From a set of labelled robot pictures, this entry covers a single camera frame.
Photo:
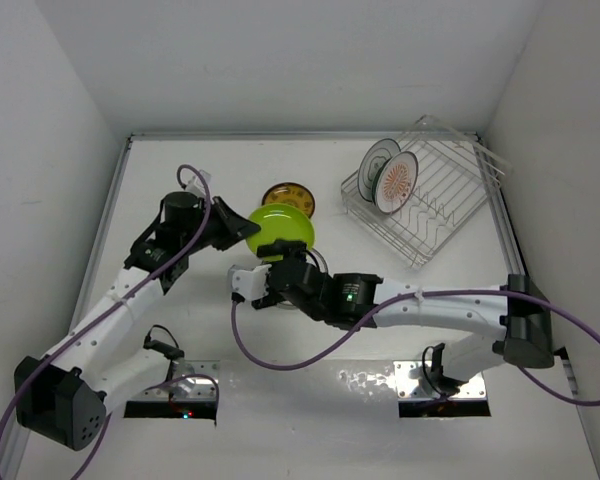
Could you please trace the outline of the white plate red characters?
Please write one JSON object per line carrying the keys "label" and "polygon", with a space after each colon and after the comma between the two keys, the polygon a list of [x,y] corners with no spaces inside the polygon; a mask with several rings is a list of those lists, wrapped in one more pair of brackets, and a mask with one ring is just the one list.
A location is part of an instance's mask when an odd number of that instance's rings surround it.
{"label": "white plate red characters", "polygon": [[[321,273],[329,272],[329,265],[325,257],[315,248],[310,249],[305,257],[310,263],[315,266]],[[291,302],[284,300],[277,305],[277,308],[283,310],[297,310],[297,307],[294,306]]]}

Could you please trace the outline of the lime green plate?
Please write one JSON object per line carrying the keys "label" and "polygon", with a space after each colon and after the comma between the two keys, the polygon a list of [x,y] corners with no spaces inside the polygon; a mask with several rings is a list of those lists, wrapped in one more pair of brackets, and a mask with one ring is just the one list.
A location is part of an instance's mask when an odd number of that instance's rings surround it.
{"label": "lime green plate", "polygon": [[248,219],[260,227],[246,244],[253,254],[276,240],[302,241],[309,249],[315,244],[314,226],[307,215],[291,205],[273,203],[258,207]]}

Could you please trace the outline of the dark brown patterned plate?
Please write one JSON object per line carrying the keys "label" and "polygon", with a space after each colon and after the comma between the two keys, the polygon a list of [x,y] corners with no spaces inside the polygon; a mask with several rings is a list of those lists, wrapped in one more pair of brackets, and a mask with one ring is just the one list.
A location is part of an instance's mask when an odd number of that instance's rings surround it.
{"label": "dark brown patterned plate", "polygon": [[316,210],[316,200],[313,193],[304,185],[295,182],[282,182],[267,189],[262,197],[261,205],[285,204],[290,205],[308,218],[312,218]]}

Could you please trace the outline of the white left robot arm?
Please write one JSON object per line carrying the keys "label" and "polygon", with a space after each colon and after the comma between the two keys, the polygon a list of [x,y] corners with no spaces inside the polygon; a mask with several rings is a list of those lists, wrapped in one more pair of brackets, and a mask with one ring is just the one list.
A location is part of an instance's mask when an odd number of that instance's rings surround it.
{"label": "white left robot arm", "polygon": [[74,451],[89,445],[108,414],[167,380],[184,356],[177,346],[147,339],[131,358],[106,368],[134,324],[186,272],[191,255],[206,247],[225,251],[260,229],[220,197],[167,194],[101,300],[42,358],[28,356],[16,367],[18,424]]}

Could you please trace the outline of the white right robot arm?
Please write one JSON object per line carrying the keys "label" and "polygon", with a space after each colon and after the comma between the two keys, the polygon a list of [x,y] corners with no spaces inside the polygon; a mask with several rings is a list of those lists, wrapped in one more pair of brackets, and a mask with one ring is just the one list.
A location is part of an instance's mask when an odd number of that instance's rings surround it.
{"label": "white right robot arm", "polygon": [[441,291],[365,273],[331,275],[308,262],[301,241],[277,240],[259,256],[280,259],[236,272],[253,308],[288,302],[314,321],[355,332],[362,328],[420,326],[465,333],[422,353],[421,378],[440,396],[459,392],[474,375],[501,364],[548,369],[554,364],[548,300],[530,277],[511,274],[503,285]]}

